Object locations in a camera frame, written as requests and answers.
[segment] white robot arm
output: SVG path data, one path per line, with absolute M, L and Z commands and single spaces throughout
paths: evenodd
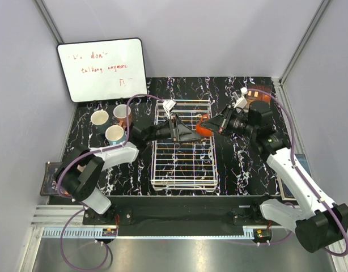
M 348 228 L 348 207 L 345 204 L 337 205 L 327 196 L 295 159 L 295 166 L 300 169 L 320 197 L 309 188 L 292 164 L 289 143 L 273 130 L 272 111 L 267 103 L 253 101 L 248 114 L 238 110 L 247 104 L 244 99 L 246 93 L 245 89 L 235 92 L 236 104 L 226 106 L 220 114 L 205 120 L 201 126 L 224 136 L 230 137 L 233 133 L 248 136 L 252 148 L 277 172 L 300 206 L 299 209 L 293 209 L 276 199 L 266 199 L 259 204 L 260 216 L 295 232 L 301 245 L 309 252 L 317 251 L 342 239 L 342 233 L 324 207 L 324 203 L 336 214 L 345 231 Z M 174 106 L 175 102 L 172 100 L 164 103 L 167 122 L 159 126 L 147 126 L 142 122 L 136 124 L 137 127 L 133 127 L 129 142 L 124 147 L 98 152 L 80 161 L 76 168 L 70 169 L 63 177 L 62 187 L 77 201 L 83 202 L 98 214 L 104 214 L 111 206 L 111 202 L 96 187 L 101 171 L 121 163 L 135 161 L 145 142 L 172 139 L 180 143 L 201 138 L 199 134 L 181 123 L 177 115 L 170 114 Z M 57 171 L 56 178 L 70 162 L 92 150 L 101 149 L 76 147 Z

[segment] copper mug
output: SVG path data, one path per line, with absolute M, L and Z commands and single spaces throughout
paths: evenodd
M 123 129 L 126 129 L 127 126 L 131 125 L 131 123 L 133 122 L 133 115 L 131 113 L 131 109 L 129 107 L 128 109 L 128 113 L 129 113 L 129 124 L 126 120 L 126 105 L 118 105 L 115 107 L 115 109 L 113 109 L 113 115 L 115 116 L 115 118 L 119 121 L 118 125 L 121 126 Z

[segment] wire rack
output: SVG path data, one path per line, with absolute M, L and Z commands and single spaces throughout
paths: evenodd
M 195 131 L 196 124 L 206 114 L 211 117 L 210 101 L 176 100 L 173 113 Z M 162 103 L 155 108 L 155 124 L 165 121 Z M 218 184 L 214 137 L 196 143 L 155 141 L 152 145 L 151 184 L 155 190 L 205 190 L 213 192 Z

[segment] black marble surface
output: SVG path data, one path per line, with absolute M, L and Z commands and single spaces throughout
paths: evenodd
M 232 93 L 242 87 L 267 86 L 274 93 L 270 78 L 251 77 L 203 77 L 203 78 L 147 78 L 148 94 L 162 99 L 203 99 L 212 102 L 213 116 L 219 113 L 226 104 L 234 101 Z M 154 121 L 154 99 L 138 99 L 131 105 L 133 120 L 140 121 L 145 114 Z M 104 109 L 112 118 L 113 109 L 120 101 L 101 101 L 80 103 L 67 140 L 63 159 L 72 148 L 79 143 L 88 147 L 106 146 L 107 142 L 98 134 L 90 123 L 94 110 Z M 274 101 L 270 103 L 274 112 L 275 128 L 287 136 L 285 123 L 279 107 Z M 142 158 L 132 164 L 121 164 L 101 173 L 99 188 L 106 195 L 148 195 L 148 196 L 191 196 L 191 195 L 262 195 L 279 194 L 277 178 L 268 165 L 249 147 L 245 138 L 234 136 L 232 139 L 215 136 L 217 155 L 218 186 L 213 193 L 201 190 L 162 190 L 155 191 L 150 183 L 151 148 Z

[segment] book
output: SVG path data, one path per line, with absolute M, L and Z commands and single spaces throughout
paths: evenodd
M 45 173 L 43 178 L 42 188 L 40 189 L 41 196 L 57 196 L 57 181 L 54 179 L 54 174 L 62 163 L 45 163 Z
M 306 159 L 306 156 L 304 154 L 295 154 L 296 158 L 298 159 L 299 163 L 301 164 L 302 167 L 306 170 L 306 172 L 311 176 L 310 174 L 310 168 L 308 161 Z M 286 186 L 285 183 L 281 180 L 280 177 L 278 177 L 278 185 L 280 187 L 280 194 L 282 200 L 295 200 L 294 195 L 291 193 L 289 188 Z

